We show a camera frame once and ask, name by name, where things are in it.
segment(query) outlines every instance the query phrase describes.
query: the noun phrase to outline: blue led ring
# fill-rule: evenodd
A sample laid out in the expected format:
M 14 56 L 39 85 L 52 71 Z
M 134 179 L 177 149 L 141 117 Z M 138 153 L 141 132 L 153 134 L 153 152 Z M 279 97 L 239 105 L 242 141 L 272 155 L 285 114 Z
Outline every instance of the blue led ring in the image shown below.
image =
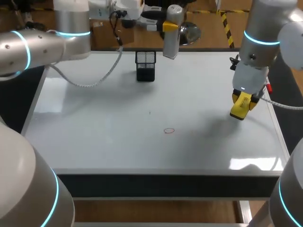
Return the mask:
M 25 49 L 27 51 L 27 65 L 26 65 L 26 67 L 25 67 L 24 70 L 27 70 L 28 67 L 29 67 L 29 65 L 30 65 L 30 61 L 31 61 L 30 60 L 30 51 L 29 51 L 28 43 L 27 43 L 26 39 L 23 37 L 23 35 L 21 35 L 19 32 L 17 32 L 17 31 L 11 31 L 11 32 L 15 33 L 16 35 L 18 35 L 19 38 L 22 40 L 24 46 L 25 46 Z
M 56 208 L 56 205 L 57 205 L 57 202 L 58 202 L 58 197 L 59 197 L 59 183 L 58 183 L 58 178 L 57 178 L 57 175 L 55 174 L 55 172 L 52 170 L 54 176 L 55 176 L 55 179 L 56 179 L 56 187 L 57 187 L 57 191 L 56 191 L 56 197 L 55 197 L 55 201 L 53 202 L 53 207 L 51 209 L 51 212 L 49 212 L 47 218 L 45 219 L 45 221 L 43 222 L 43 224 L 41 225 L 41 227 L 45 227 L 46 224 L 48 223 L 49 219 L 51 219 L 52 215 L 53 215 L 53 212 Z
M 85 36 L 85 35 L 89 35 L 90 32 L 84 32 L 84 33 L 64 33 L 64 32 L 57 32 L 60 35 L 63 36 Z
M 279 193 L 280 193 L 280 199 L 281 199 L 281 202 L 282 202 L 282 205 L 286 211 L 286 213 L 288 214 L 288 216 L 290 217 L 290 219 L 298 226 L 298 227 L 302 227 L 299 222 L 296 221 L 296 219 L 294 219 L 294 217 L 291 215 L 291 213 L 288 211 L 284 201 L 283 201 L 283 198 L 282 198 L 282 193 L 281 193 L 281 180 L 279 181 Z
M 246 33 L 246 31 L 244 31 L 244 35 L 246 36 L 246 38 L 248 38 L 249 40 L 251 40 L 257 44 L 261 44 L 261 45 L 278 45 L 278 44 L 280 44 L 280 42 L 263 42 L 263 41 L 253 39 Z

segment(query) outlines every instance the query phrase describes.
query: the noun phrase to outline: yellow black caution tape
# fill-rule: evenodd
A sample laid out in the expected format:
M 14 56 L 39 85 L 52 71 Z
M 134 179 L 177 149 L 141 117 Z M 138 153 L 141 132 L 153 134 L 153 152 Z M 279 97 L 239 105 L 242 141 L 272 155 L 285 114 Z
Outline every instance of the yellow black caution tape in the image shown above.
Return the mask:
M 189 11 L 187 13 L 189 14 L 221 14 L 221 13 L 249 13 L 249 10 L 246 9 L 241 9 L 241 10 L 217 10 L 217 11 L 212 11 L 212 10 L 195 10 L 195 11 Z
M 220 15 L 221 15 L 221 19 L 222 19 L 222 22 L 224 25 L 224 30 L 225 30 L 225 33 L 227 36 L 229 48 L 234 49 L 235 45 L 233 44 L 231 29 L 227 23 L 226 13 L 221 12 Z

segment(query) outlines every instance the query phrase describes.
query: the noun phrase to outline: cable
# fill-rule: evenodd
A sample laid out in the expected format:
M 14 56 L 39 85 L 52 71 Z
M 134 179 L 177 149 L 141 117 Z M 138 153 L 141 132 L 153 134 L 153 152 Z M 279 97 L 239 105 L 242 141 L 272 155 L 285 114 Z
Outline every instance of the cable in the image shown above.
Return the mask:
M 265 102 L 268 102 L 272 105 L 278 106 L 280 108 L 284 108 L 284 109 L 288 109 L 288 110 L 303 110 L 303 106 L 289 106 L 289 105 L 284 105 L 284 104 L 280 104 L 274 101 L 271 101 L 269 99 L 266 99 L 264 97 L 260 97 L 260 99 L 264 100 Z
M 115 26 L 113 26 L 113 23 L 112 23 L 112 20 L 111 20 L 113 14 L 116 14 Z M 122 51 L 123 51 L 123 43 L 122 43 L 122 40 L 120 39 L 120 37 L 118 36 L 118 34 L 116 33 L 116 27 L 117 27 L 118 19 L 119 19 L 120 17 L 125 17 L 125 15 L 126 15 L 126 11 L 123 11 L 123 12 L 121 12 L 121 11 L 113 11 L 113 12 L 110 14 L 110 16 L 109 16 L 110 25 L 111 25 L 111 27 L 112 27 L 112 29 L 113 29 L 114 36 L 116 37 L 117 42 L 118 42 L 118 44 L 119 44 L 120 47 L 119 47 L 119 55 L 118 55 L 118 57 L 117 57 L 117 60 L 115 61 L 115 63 L 113 64 L 113 66 L 110 68 L 110 70 L 108 71 L 108 73 L 107 73 L 104 77 L 102 77 L 101 80 L 97 81 L 97 82 L 94 83 L 94 84 L 89 84 L 89 85 L 77 84 L 77 83 L 72 82 L 70 79 L 68 79 L 68 78 L 65 76 L 65 74 L 64 74 L 60 69 L 58 69 L 58 68 L 55 66 L 55 64 L 57 64 L 57 63 L 55 63 L 55 64 L 50 64 L 50 65 L 48 65 L 48 66 L 49 66 L 50 68 L 53 68 L 55 71 L 57 71 L 57 72 L 58 72 L 58 73 L 67 81 L 67 82 L 69 82 L 70 84 L 73 84 L 73 85 L 75 85 L 75 86 L 77 86 L 77 87 L 95 87 L 95 86 L 99 85 L 101 82 L 103 82 L 103 81 L 112 73 L 112 71 L 115 69 L 115 67 L 117 66 L 117 64 L 119 63 L 119 61 L 120 61 L 120 59 L 121 59 Z
M 123 46 L 120 46 L 119 48 L 119 55 L 118 55 L 118 58 L 117 60 L 115 61 L 114 65 L 110 68 L 110 70 L 108 71 L 108 73 L 101 79 L 99 80 L 98 82 L 94 83 L 94 84 L 89 84 L 89 85 L 84 85 L 84 84 L 77 84 L 77 83 L 74 83 L 72 82 L 70 79 L 68 79 L 64 73 L 58 69 L 56 66 L 50 64 L 48 65 L 50 68 L 53 68 L 54 70 L 56 70 L 67 82 L 77 86 L 77 87 L 95 87 L 97 85 L 99 85 L 101 82 L 103 82 L 111 73 L 112 71 L 115 69 L 115 67 L 117 66 L 118 62 L 120 61 L 121 59 L 121 56 L 122 56 L 122 50 L 123 50 Z

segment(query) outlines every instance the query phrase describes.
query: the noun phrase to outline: wooden floor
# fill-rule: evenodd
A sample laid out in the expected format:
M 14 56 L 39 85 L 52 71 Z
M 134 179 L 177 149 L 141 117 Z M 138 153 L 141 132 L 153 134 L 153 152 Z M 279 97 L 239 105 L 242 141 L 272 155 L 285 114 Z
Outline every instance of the wooden floor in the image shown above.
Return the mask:
M 214 10 L 214 0 L 197 0 L 189 5 L 188 11 Z M 221 9 L 249 9 L 252 0 L 222 0 Z M 35 7 L 52 8 L 52 1 L 35 5 Z M 35 21 L 55 29 L 53 12 L 33 12 Z M 247 23 L 247 13 L 228 13 L 227 21 L 231 29 L 235 47 L 241 46 L 243 31 Z M 202 30 L 201 39 L 185 48 L 228 48 L 228 42 L 220 15 L 187 14 L 187 20 L 197 24 Z M 14 15 L 0 12 L 0 31 L 16 27 Z M 120 25 L 119 35 L 125 47 L 161 48 L 163 41 L 157 32 L 146 32 L 144 29 L 124 29 Z M 92 49 L 100 50 L 116 45 L 108 22 L 102 27 L 93 29 Z M 294 77 L 303 93 L 303 74 L 293 70 Z M 254 215 L 263 201 L 251 201 Z M 76 221 L 102 222 L 214 222 L 235 223 L 237 217 L 235 203 L 232 201 L 75 201 Z

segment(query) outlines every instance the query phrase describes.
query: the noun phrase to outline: white cable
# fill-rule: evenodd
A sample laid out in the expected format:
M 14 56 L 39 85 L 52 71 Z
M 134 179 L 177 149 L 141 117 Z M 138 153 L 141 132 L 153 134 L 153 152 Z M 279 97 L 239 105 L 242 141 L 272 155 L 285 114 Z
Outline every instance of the white cable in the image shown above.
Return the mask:
M 289 106 L 289 105 L 284 105 L 284 104 L 280 104 L 274 101 L 271 101 L 269 99 L 266 99 L 264 97 L 261 97 L 260 99 L 264 100 L 265 102 L 268 102 L 272 105 L 284 108 L 284 109 L 288 109 L 288 110 L 303 110 L 303 106 Z
M 119 47 L 119 55 L 117 57 L 117 60 L 115 61 L 114 65 L 110 68 L 110 70 L 108 71 L 108 73 L 102 77 L 99 81 L 97 81 L 96 83 L 94 84 L 89 84 L 89 85 L 84 85 L 84 84 L 76 84 L 74 82 L 72 82 L 70 79 L 68 79 L 64 73 L 58 69 L 56 66 L 54 66 L 53 64 L 50 64 L 48 65 L 49 67 L 53 68 L 54 70 L 56 70 L 67 82 L 77 86 L 77 87 L 95 87 L 97 85 L 99 85 L 102 81 L 104 81 L 111 73 L 112 71 L 115 69 L 115 67 L 117 66 L 117 64 L 119 63 L 120 59 L 121 59 L 121 56 L 122 56 L 122 50 L 123 50 L 123 46 L 120 46 Z

